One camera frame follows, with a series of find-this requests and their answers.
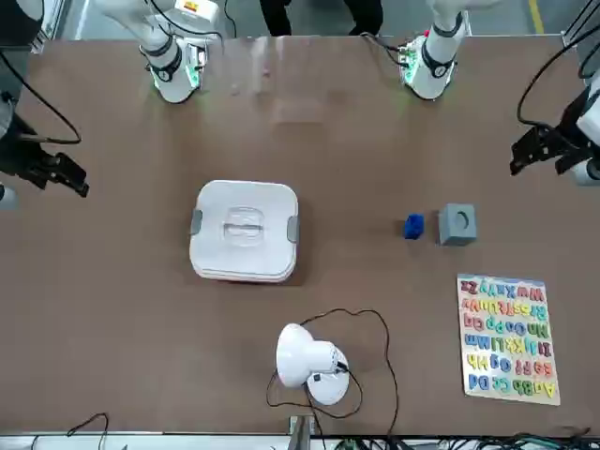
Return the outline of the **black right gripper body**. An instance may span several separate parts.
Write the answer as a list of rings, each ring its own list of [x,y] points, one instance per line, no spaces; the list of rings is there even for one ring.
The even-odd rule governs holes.
[[[18,114],[13,114],[7,128],[1,128],[1,172],[25,181],[51,181],[45,166],[51,157],[38,142],[23,139],[36,132]]]

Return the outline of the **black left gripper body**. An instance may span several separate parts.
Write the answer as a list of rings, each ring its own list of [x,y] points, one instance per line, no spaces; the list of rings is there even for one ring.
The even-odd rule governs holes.
[[[577,120],[581,116],[590,94],[589,88],[584,88],[580,94],[571,101],[562,113],[559,125],[555,127],[560,134],[556,141],[556,157],[574,155],[576,160],[589,159],[592,154],[588,147],[588,138],[577,127]]]

